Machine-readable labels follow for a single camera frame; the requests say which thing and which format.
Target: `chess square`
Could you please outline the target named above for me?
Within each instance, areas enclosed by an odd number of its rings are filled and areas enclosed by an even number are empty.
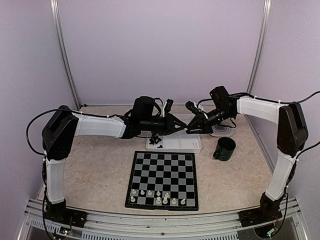
[[[156,174],[155,174],[155,176],[156,176],[157,178],[163,178],[163,177],[164,177],[164,172],[163,172],[163,171],[157,171]]]
[[[186,178],[185,179],[185,184],[187,185],[193,185],[194,184],[194,179],[193,178]]]
[[[186,191],[187,191],[186,185],[179,185],[179,192],[186,192]]]
[[[179,160],[178,161],[178,165],[179,166],[185,166],[186,165],[186,161],[185,160]]]
[[[151,158],[151,154],[150,153],[145,153],[143,158],[144,159],[150,159]]]
[[[164,178],[171,178],[171,172],[169,172],[169,171],[164,171],[164,172],[163,172],[163,177],[164,177]]]
[[[163,166],[163,165],[157,165],[157,166],[156,166],[156,170],[157,170],[157,171],[164,171],[164,170],[165,170],[165,166]]]
[[[163,184],[171,184],[171,178],[163,178]]]
[[[140,188],[139,188],[139,190],[147,190],[147,186],[148,186],[147,183],[140,183]]]
[[[154,204],[154,198],[153,197],[147,197],[145,199],[145,204],[146,205],[153,205]]]
[[[158,159],[157,160],[157,165],[160,166],[160,165],[165,165],[165,160],[163,159]]]
[[[178,155],[177,154],[172,154],[171,155],[171,160],[178,160]]]
[[[150,159],[143,159],[143,165],[150,165]]]
[[[134,170],[134,176],[141,177],[141,170]]]
[[[179,184],[179,179],[178,178],[171,178],[171,185],[178,185]]]
[[[142,170],[149,171],[150,165],[142,165]]]
[[[162,191],[162,190],[163,190],[163,185],[162,185],[162,183],[161,183],[161,184],[156,184],[156,185],[154,186],[154,190],[155,190],[155,191]]]
[[[158,154],[152,153],[150,159],[158,159]]]
[[[148,177],[155,178],[156,177],[156,171],[149,171]]]
[[[178,185],[172,185],[171,184],[171,192],[178,192],[179,191],[179,186]]]
[[[178,160],[171,160],[171,166],[178,166]]]
[[[193,186],[193,185],[187,185],[187,186],[186,186],[186,191],[187,191],[187,192],[194,192],[194,191],[195,191],[195,186]]]
[[[139,196],[138,200],[136,201],[137,204],[145,204],[146,198],[143,196]]]
[[[170,191],[171,190],[171,185],[170,184],[163,184],[163,191]]]
[[[164,160],[165,166],[171,166],[171,160]]]
[[[148,177],[147,176],[142,176],[140,179],[141,184],[147,184],[148,183]]]
[[[191,155],[185,155],[184,157],[185,157],[185,160],[192,160]]]
[[[185,166],[178,166],[178,171],[179,172],[185,172],[186,171],[186,167]]]
[[[150,171],[157,171],[157,164],[155,164],[155,165],[150,165],[149,170],[150,170]]]
[[[139,153],[136,155],[136,158],[137,158],[137,160],[138,160],[138,159],[143,159],[144,156],[145,156],[144,153],[139,152]]]
[[[142,170],[141,177],[149,177],[149,171]]]
[[[178,155],[178,160],[186,160],[186,155]]]
[[[193,172],[186,172],[185,173],[185,177],[187,179],[193,179],[194,178],[194,173]]]
[[[185,178],[179,178],[179,185],[186,185],[186,179]]]
[[[157,165],[157,162],[158,162],[157,159],[151,159],[150,160],[150,165],[152,165],[152,166],[153,165]]]
[[[146,187],[146,189],[154,191],[156,189],[156,185],[152,183],[148,183],[148,186]]]
[[[191,166],[191,167],[192,167],[192,165],[193,165],[193,164],[192,164],[192,161],[185,161],[185,165],[186,165],[186,166]]]
[[[164,154],[158,154],[158,157],[157,157],[157,158],[164,160],[164,159],[165,159],[165,155],[164,155]]]
[[[187,198],[187,193],[186,193],[186,192],[183,192],[183,191],[180,191],[180,192],[178,193],[178,198],[179,198],[179,199],[185,199],[185,198]]]
[[[180,171],[180,172],[178,172],[178,177],[180,179],[185,179],[186,178],[186,173],[184,171]]]
[[[186,205],[187,206],[195,206],[196,205],[196,202],[194,199],[187,199],[186,200]]]
[[[133,176],[132,182],[133,183],[140,183],[141,177],[140,176]]]
[[[164,171],[165,172],[171,172],[171,166],[164,165]]]
[[[171,166],[171,172],[178,172],[178,167],[179,166]]]
[[[155,184],[156,178],[155,177],[148,177],[148,184]]]
[[[142,170],[142,164],[135,165],[134,170]]]
[[[171,178],[178,178],[179,175],[178,175],[178,172],[177,171],[172,171],[171,172]]]

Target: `chessboard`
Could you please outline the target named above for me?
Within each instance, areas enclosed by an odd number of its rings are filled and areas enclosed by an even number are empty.
[[[125,207],[198,211],[195,154],[136,151]]]

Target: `black mug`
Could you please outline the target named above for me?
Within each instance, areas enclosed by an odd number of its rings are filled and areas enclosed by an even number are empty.
[[[213,157],[220,161],[228,161],[236,149],[236,142],[230,137],[221,137],[216,145]]]

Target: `chess piece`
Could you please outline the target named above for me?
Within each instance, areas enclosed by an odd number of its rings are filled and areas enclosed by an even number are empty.
[[[168,203],[168,198],[165,196],[164,198],[163,198],[163,204],[167,204]]]
[[[158,196],[158,197],[156,198],[156,201],[155,201],[155,202],[156,202],[157,204],[160,204],[160,203],[161,203],[161,197]]]

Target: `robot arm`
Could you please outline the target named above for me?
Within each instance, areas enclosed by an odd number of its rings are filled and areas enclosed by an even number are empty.
[[[223,120],[236,118],[237,114],[254,116],[278,125],[277,163],[271,182],[260,200],[260,208],[256,211],[240,213],[243,227],[272,221],[275,216],[282,217],[280,202],[291,181],[297,161],[297,154],[304,148],[308,138],[308,130],[300,104],[282,104],[249,97],[246,93],[229,94],[223,86],[210,92],[216,109],[204,112],[191,101],[186,108],[195,114],[187,126],[188,134],[210,134],[212,126]]]

